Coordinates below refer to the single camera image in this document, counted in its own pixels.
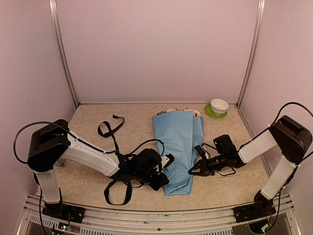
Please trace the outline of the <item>blue wrapping paper sheet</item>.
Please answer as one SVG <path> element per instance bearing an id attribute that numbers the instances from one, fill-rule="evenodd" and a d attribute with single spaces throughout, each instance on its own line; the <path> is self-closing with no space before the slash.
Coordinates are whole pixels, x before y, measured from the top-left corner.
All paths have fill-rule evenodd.
<path id="1" fill-rule="evenodd" d="M 170 112 L 152 118 L 159 152 L 175 157 L 173 163 L 164 169 L 169 183 L 163 186 L 166 196 L 189 195 L 193 176 L 188 173 L 198 157 L 196 145 L 204 139 L 203 117 L 193 117 L 192 112 Z"/>

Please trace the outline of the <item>black printed ribbon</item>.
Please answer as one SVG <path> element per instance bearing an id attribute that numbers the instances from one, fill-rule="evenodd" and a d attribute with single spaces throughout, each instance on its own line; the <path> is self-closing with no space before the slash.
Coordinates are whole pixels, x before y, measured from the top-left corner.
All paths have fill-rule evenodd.
<path id="1" fill-rule="evenodd" d="M 99 124 L 98 128 L 97 128 L 97 132 L 100 136 L 104 137 L 104 138 L 108 138 L 108 137 L 112 137 L 113 139 L 113 142 L 114 142 L 114 146 L 115 146 L 115 150 L 113 151 L 106 151 L 105 153 L 106 154 L 110 154 L 110 153 L 118 153 L 119 154 L 119 146 L 117 144 L 117 141 L 116 141 L 116 138 L 114 136 L 115 132 L 118 131 L 122 125 L 124 124 L 124 121 L 125 119 L 123 117 L 120 117 L 120 116 L 116 116 L 116 115 L 113 115 L 112 116 L 113 119 L 119 119 L 121 118 L 122 119 L 122 122 L 117 126 L 115 127 L 114 129 L 111 128 L 110 124 L 108 121 L 103 121 L 102 123 Z M 104 124 L 107 129 L 108 129 L 108 132 L 106 133 L 103 133 L 102 130 L 101 130 L 101 125 Z M 109 205 L 114 205 L 114 206 L 123 206 L 123 205 L 126 205 L 130 202 L 131 200 L 131 197 L 132 197 L 132 191 L 133 191 L 133 188 L 132 188 L 132 185 L 130 182 L 126 182 L 126 181 L 123 181 L 123 183 L 127 186 L 126 188 L 126 193 L 125 193 L 125 199 L 124 199 L 124 202 L 121 203 L 121 204 L 114 204 L 110 201 L 110 188 L 117 182 L 116 179 L 113 179 L 109 184 L 108 186 L 105 188 L 104 190 L 104 197 L 105 197 L 105 200 L 106 202 L 109 204 Z"/>

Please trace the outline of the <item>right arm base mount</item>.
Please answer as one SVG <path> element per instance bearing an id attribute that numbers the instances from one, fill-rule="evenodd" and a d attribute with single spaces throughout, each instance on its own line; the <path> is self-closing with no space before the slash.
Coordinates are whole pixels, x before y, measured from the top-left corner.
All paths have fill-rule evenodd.
<path id="1" fill-rule="evenodd" d="M 261 191 L 258 191 L 254 196 L 253 203 L 237 206 L 233 211 L 237 223 L 266 217 L 276 213 L 273 198 L 267 199 Z"/>

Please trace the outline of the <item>fake flower bunch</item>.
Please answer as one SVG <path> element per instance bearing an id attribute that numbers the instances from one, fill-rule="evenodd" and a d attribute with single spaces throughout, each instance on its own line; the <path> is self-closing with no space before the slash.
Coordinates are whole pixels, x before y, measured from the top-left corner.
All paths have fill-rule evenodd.
<path id="1" fill-rule="evenodd" d="M 165 111 L 161 111 L 161 112 L 158 112 L 156 115 L 162 115 L 162 114 L 165 114 L 165 113 L 170 113 L 170 112 L 192 112 L 193 114 L 193 117 L 201 117 L 201 113 L 196 110 L 196 109 L 190 109 L 190 108 L 185 108 L 185 109 L 178 109 L 178 108 L 170 108 L 170 109 L 167 109 Z"/>

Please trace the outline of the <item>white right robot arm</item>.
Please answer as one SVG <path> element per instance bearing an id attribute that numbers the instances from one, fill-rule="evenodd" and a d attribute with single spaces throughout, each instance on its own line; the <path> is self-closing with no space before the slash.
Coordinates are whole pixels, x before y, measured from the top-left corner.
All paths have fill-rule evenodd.
<path id="1" fill-rule="evenodd" d="M 254 217 L 261 217 L 269 210 L 269 201 L 291 180 L 293 174 L 305 159 L 312 142 L 312 133 L 289 116 L 282 116 L 269 125 L 252 140 L 236 148 L 230 136 L 225 134 L 213 140 L 218 155 L 207 158 L 201 145 L 195 147 L 201 157 L 188 171 L 190 175 L 214 175 L 225 167 L 239 169 L 259 156 L 274 156 L 270 160 L 271 174 L 266 184 L 259 190 L 250 206 Z"/>

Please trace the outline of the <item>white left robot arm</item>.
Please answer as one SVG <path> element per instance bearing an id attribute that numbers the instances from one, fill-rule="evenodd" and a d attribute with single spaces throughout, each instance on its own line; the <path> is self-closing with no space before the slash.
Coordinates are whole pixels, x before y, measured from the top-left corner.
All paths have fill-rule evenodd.
<path id="1" fill-rule="evenodd" d="M 132 181 L 138 181 L 141 186 L 148 184 L 155 191 L 168 184 L 163 170 L 174 159 L 172 154 L 158 153 L 152 148 L 122 154 L 116 145 L 115 150 L 106 151 L 76 136 L 69 130 L 68 122 L 59 119 L 44 122 L 44 127 L 32 134 L 27 164 L 37 177 L 50 211 L 62 218 L 68 214 L 68 206 L 62 202 L 54 168 L 66 160 L 92 168 L 112 180 L 104 190 L 108 204 L 111 204 L 110 188 L 118 181 L 123 182 L 127 187 L 123 202 L 126 205 L 132 197 Z"/>

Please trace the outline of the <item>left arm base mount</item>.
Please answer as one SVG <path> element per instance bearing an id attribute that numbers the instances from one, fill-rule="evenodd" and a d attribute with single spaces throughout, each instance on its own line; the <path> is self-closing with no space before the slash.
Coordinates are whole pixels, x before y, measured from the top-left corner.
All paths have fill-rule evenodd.
<path id="1" fill-rule="evenodd" d="M 85 209 L 78 206 L 64 204 L 60 201 L 57 204 L 45 203 L 42 212 L 44 215 L 53 218 L 81 224 L 84 218 Z"/>

